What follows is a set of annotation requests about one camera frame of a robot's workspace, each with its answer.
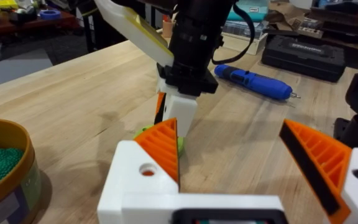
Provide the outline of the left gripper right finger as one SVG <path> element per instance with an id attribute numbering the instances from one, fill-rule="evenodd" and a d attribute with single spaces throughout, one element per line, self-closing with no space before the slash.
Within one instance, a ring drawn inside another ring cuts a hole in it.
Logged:
<path id="1" fill-rule="evenodd" d="M 325 223 L 358 223 L 358 147 L 284 119 L 279 136 L 325 212 Z"/>

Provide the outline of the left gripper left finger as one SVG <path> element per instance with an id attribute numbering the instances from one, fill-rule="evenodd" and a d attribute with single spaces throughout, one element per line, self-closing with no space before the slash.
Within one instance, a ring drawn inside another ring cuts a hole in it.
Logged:
<path id="1" fill-rule="evenodd" d="M 180 188 L 177 120 L 117 144 L 97 207 L 100 223 L 170 223 L 165 195 Z"/>

